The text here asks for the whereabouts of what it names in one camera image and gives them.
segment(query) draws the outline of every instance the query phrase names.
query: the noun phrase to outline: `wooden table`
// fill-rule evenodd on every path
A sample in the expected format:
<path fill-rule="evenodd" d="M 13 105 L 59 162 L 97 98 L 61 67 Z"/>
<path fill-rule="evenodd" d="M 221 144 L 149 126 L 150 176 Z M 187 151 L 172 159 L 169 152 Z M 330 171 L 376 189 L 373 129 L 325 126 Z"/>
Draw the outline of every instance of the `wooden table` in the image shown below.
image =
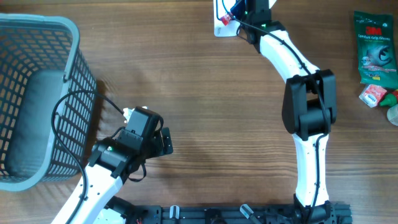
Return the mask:
<path fill-rule="evenodd" d="M 386 109 L 358 99 L 364 85 L 353 11 L 396 14 L 397 6 L 281 0 L 273 8 L 297 48 L 336 75 L 338 117 L 327 148 L 327 186 L 332 201 L 352 205 L 355 223 L 398 222 L 398 127 L 388 122 Z M 253 46 L 214 36 L 212 1 L 0 11 L 69 17 L 80 28 L 80 48 L 99 90 L 122 108 L 146 105 L 164 117 L 174 153 L 148 160 L 148 176 L 126 182 L 119 197 L 161 206 L 292 203 L 297 168 L 281 119 L 284 83 Z M 96 106 L 87 151 L 122 125 L 110 105 Z M 0 192 L 0 223 L 51 222 L 79 178 Z"/>

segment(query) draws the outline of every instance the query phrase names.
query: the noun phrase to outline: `white container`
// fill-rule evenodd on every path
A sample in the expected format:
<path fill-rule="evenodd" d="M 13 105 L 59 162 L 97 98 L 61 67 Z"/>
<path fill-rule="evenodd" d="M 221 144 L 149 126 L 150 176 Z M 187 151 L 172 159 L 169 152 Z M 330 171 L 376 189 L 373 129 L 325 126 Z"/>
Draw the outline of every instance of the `white container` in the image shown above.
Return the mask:
<path fill-rule="evenodd" d="M 391 124 L 398 126 L 398 105 L 388 109 L 387 118 Z"/>

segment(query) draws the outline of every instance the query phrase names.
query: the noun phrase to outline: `green glove package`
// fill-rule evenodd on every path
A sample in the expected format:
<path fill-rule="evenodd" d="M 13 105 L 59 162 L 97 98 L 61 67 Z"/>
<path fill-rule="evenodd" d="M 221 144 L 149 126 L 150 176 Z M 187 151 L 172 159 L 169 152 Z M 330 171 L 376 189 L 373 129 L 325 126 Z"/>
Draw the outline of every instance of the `green glove package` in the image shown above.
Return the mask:
<path fill-rule="evenodd" d="M 355 11 L 354 26 L 361 83 L 398 89 L 392 15 Z"/>

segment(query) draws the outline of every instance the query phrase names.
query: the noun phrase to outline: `gray storage basket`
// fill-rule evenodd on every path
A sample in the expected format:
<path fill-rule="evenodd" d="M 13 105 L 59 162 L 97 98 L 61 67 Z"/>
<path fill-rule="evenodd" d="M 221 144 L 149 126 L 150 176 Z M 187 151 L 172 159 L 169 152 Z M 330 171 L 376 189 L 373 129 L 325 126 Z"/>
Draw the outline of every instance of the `gray storage basket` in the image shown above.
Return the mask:
<path fill-rule="evenodd" d="M 50 118 L 68 92 L 96 90 L 79 40 L 77 26 L 64 17 L 0 14 L 0 190 L 25 190 L 78 172 L 55 142 Z M 57 110 L 60 137 L 80 161 L 94 100 L 80 93 Z"/>

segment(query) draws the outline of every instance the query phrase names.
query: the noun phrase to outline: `3m logo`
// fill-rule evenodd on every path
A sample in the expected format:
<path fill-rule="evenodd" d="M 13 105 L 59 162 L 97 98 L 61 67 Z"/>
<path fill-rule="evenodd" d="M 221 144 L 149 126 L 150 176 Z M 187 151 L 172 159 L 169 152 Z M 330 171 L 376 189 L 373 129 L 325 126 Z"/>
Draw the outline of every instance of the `3m logo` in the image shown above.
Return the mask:
<path fill-rule="evenodd" d="M 381 28 L 376 27 L 366 27 L 367 35 L 381 35 Z"/>

